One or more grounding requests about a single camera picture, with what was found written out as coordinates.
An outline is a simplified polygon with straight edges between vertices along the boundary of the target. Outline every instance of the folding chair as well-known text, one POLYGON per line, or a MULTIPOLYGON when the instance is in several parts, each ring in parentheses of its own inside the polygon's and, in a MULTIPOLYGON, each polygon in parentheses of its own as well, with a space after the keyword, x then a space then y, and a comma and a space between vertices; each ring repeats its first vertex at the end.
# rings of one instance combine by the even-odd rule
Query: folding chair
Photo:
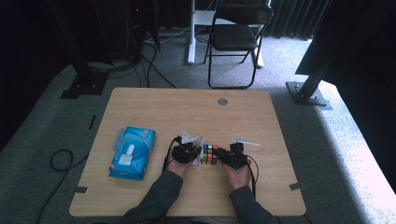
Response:
POLYGON ((207 83, 211 89, 247 89, 256 76, 258 56, 262 46, 262 34, 268 26, 274 12, 268 6, 263 5, 228 5, 219 8, 212 21, 209 40, 206 47, 206 57, 209 57, 209 71, 207 83), (230 23, 219 23, 219 20, 230 21, 230 23), (258 32, 254 34, 252 26, 258 26, 258 32), (218 51, 247 51, 246 54, 212 54, 212 48, 218 51), (244 56, 243 63, 250 52, 257 49, 254 60, 253 75, 251 81, 246 86, 220 86, 214 87, 211 84, 212 57, 213 56, 244 56))

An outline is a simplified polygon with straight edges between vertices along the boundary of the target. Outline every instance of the desk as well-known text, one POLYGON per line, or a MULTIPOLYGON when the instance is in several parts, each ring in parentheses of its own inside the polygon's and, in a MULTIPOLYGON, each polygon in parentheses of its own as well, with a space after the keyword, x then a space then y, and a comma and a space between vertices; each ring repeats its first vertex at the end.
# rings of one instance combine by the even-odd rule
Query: desk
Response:
MULTIPOLYGON (((267 0, 266 4, 269 6, 271 0, 267 0)), ((189 58, 188 64, 195 63, 195 25, 212 25, 213 16, 215 11, 212 10, 195 10, 195 0, 191 0, 191 36, 189 46, 189 58)), ((259 60, 257 61, 257 67, 261 68, 264 66, 262 55, 259 54, 259 60)))
MULTIPOLYGON (((184 130, 225 148, 229 148, 232 137, 261 142, 259 147, 245 145, 245 153, 260 169, 257 201, 275 216, 305 212, 300 190, 290 190, 290 184, 297 180, 268 92, 116 88, 78 184, 89 188, 88 192, 75 193, 70 214, 122 216, 137 206, 161 174, 172 139, 184 130), (218 104, 220 98, 228 104, 218 104), (156 131, 143 181, 108 176, 113 143, 125 126, 156 131)), ((234 216, 229 192, 226 174, 219 164, 191 167, 168 216, 234 216)))

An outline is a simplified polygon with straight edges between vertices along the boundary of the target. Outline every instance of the tissue pack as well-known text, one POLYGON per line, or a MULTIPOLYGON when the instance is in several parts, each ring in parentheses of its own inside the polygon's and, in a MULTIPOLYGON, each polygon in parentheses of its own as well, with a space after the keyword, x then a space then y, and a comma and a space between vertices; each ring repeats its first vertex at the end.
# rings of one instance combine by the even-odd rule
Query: tissue pack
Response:
POLYGON ((153 130, 136 127, 120 130, 114 145, 115 155, 108 168, 110 176, 142 180, 154 141, 153 130))

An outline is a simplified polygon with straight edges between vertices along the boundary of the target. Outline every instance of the gray carpet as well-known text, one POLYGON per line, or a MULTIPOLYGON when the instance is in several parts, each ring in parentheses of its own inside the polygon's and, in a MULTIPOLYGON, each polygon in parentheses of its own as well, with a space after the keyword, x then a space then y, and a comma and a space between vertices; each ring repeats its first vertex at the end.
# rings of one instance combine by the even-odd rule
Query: gray carpet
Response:
MULTIPOLYGON (((166 39, 153 63, 178 88, 208 89, 207 63, 201 64, 205 43, 197 41, 194 65, 187 65, 188 45, 187 38, 166 39)), ((278 217, 274 223, 396 223, 395 194, 336 87, 326 82, 319 85, 332 110, 295 105, 291 100, 285 83, 306 80, 305 76, 295 76, 294 72, 308 46, 309 43, 301 39, 265 38, 262 46, 264 67, 258 70, 255 83, 248 89, 270 92, 295 173, 299 182, 307 185, 302 190, 307 209, 305 216, 278 217)), ((146 45, 143 55, 152 60, 153 48, 146 45)), ((215 60, 215 82, 248 82, 251 57, 243 64, 226 65, 233 60, 223 57, 215 60)), ((100 63, 91 65, 109 67, 100 63)), ((83 159, 90 152, 111 91, 116 87, 146 87, 143 75, 148 70, 149 64, 143 61, 132 70, 111 73, 102 95, 81 95, 75 100, 60 99, 76 75, 72 66, 52 80, 0 154, 0 223, 36 222, 64 175, 64 172, 51 169, 52 153, 67 148, 74 154, 73 164, 83 159)), ((154 68, 150 68, 149 84, 151 88, 172 88, 154 68)), ((54 158, 59 168, 67 167, 69 161, 66 153, 54 158)), ((39 223, 117 222, 118 217, 69 215, 73 199, 70 189, 78 184, 84 164, 68 172, 39 223)), ((167 223, 188 220, 169 219, 167 223)))

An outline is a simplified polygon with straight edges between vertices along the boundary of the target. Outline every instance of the colorful cube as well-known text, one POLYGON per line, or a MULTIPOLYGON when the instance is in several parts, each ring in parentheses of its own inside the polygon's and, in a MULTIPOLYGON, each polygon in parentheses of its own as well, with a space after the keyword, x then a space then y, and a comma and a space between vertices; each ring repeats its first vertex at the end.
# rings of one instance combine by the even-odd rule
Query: colorful cube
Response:
POLYGON ((218 163, 218 157, 213 154, 218 149, 218 145, 207 145, 204 144, 202 148, 202 164, 216 165, 218 163))

